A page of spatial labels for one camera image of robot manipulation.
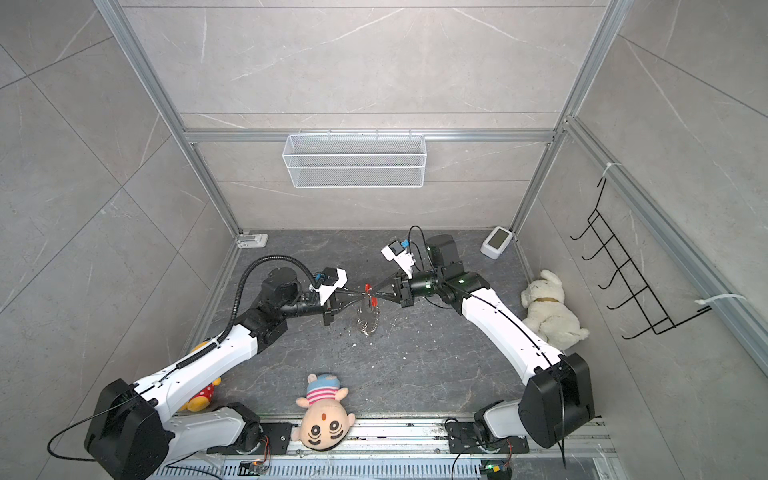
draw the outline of doll face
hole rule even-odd
[[[336,400],[320,400],[307,409],[299,438],[308,449],[331,449],[344,439],[353,422],[354,417]]]

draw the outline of red object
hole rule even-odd
[[[373,287],[371,286],[371,284],[366,283],[366,293],[370,295],[371,290],[373,290]],[[377,305],[379,305],[379,301],[376,299],[376,297],[371,296],[371,307],[373,308],[373,307],[376,307]]]

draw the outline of stone floor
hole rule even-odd
[[[267,233],[265,248],[242,250],[209,335],[226,325],[237,282],[256,258],[282,253],[301,260],[313,272],[338,266],[349,276],[347,288],[361,290],[365,283],[378,283],[396,270],[380,250],[407,234],[404,230]],[[525,317],[519,295],[526,280],[514,248],[491,260],[480,254],[488,231],[425,232],[427,237],[436,233],[452,234],[465,269],[483,275],[510,310]],[[243,308],[277,266],[285,265],[268,263],[253,271],[243,293]],[[300,272],[299,277],[306,287]],[[452,310],[424,300],[408,309],[390,302],[379,305],[378,328],[371,336],[359,331],[354,308],[338,315],[329,327],[323,326],[320,316],[290,319],[288,331],[276,343],[222,378],[216,403],[243,402],[262,413],[300,412],[295,400],[304,395],[306,377],[313,372],[339,376],[342,386],[349,387],[344,403],[350,412],[474,412],[496,400],[521,396],[523,385],[506,358],[477,327]]]

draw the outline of white wire basket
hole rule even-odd
[[[293,134],[283,160],[296,188],[421,187],[427,147],[421,134]]]

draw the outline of cable tie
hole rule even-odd
[[[621,164],[614,164],[611,162],[608,162],[605,164],[605,170],[603,170],[603,177],[605,177],[605,174],[608,173],[608,169],[613,167],[614,165],[621,165]]]
[[[714,302],[715,300],[720,300],[723,298],[737,298],[741,300],[746,300],[746,297],[744,295],[739,295],[738,293],[721,293],[720,295],[711,296],[710,298],[694,300],[694,302],[698,303],[699,305],[706,305],[710,302]]]

